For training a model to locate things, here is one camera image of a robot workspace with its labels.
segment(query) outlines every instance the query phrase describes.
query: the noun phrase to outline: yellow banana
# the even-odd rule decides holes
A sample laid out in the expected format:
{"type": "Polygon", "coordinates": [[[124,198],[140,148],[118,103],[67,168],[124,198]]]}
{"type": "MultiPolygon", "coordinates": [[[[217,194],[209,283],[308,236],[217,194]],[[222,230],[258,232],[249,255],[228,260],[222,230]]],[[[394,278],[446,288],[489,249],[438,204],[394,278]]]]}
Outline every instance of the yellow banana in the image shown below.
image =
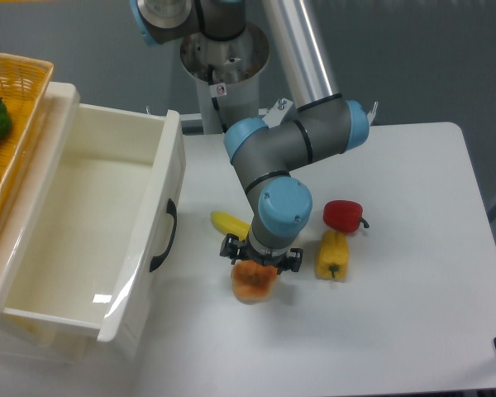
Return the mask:
{"type": "Polygon", "coordinates": [[[222,234],[235,234],[239,240],[245,240],[250,230],[250,225],[235,218],[229,213],[213,211],[211,213],[213,226],[222,234]]]}

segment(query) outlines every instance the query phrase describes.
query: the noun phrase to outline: yellow bell pepper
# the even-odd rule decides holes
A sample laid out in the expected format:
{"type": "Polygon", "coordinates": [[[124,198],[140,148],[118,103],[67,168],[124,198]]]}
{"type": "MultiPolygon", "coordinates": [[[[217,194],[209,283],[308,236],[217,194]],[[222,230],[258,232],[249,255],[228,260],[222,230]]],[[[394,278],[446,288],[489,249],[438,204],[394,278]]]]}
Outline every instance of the yellow bell pepper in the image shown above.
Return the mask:
{"type": "Polygon", "coordinates": [[[316,258],[316,275],[322,279],[342,281],[347,275],[349,247],[346,235],[328,230],[323,234],[316,258]]]}
{"type": "Polygon", "coordinates": [[[235,218],[229,213],[213,211],[211,213],[213,226],[222,234],[234,234],[239,237],[239,240],[245,240],[248,237],[250,225],[235,218]]]}

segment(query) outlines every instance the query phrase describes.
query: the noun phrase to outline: pepper stem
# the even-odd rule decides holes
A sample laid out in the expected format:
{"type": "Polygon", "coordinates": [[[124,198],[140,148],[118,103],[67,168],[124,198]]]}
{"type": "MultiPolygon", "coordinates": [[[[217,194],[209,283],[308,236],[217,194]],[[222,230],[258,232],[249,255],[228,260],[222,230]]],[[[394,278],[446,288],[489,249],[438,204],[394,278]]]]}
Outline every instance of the pepper stem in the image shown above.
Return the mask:
{"type": "Polygon", "coordinates": [[[329,266],[329,271],[331,272],[333,279],[336,278],[334,276],[334,274],[338,271],[338,269],[340,269],[340,266],[338,266],[338,265],[330,265],[329,266]]]}
{"type": "Polygon", "coordinates": [[[370,228],[370,225],[362,217],[360,217],[360,223],[362,223],[364,225],[364,228],[366,228],[366,229],[369,229],[370,228]]]}

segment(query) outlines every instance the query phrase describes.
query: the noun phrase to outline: screw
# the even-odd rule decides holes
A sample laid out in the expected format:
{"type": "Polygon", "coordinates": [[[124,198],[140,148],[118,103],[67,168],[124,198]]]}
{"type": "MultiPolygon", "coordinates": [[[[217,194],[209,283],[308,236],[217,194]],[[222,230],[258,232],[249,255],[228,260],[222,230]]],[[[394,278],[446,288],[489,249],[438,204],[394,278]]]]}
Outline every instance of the screw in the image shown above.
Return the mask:
{"type": "Polygon", "coordinates": [[[278,101],[278,109],[279,110],[283,110],[284,109],[284,105],[287,104],[287,101],[285,100],[285,98],[281,98],[279,101],[278,101]]]}

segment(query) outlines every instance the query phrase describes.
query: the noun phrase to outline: red bell pepper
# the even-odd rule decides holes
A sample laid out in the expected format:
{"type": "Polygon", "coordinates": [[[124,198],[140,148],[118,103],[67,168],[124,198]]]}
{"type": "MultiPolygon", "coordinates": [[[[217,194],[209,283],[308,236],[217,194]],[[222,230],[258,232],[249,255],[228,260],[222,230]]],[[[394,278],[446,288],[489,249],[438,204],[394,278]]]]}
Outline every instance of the red bell pepper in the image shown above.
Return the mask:
{"type": "Polygon", "coordinates": [[[367,229],[370,225],[362,218],[363,208],[353,201],[335,200],[327,203],[323,209],[323,222],[328,227],[344,233],[356,232],[363,223],[367,229]]]}

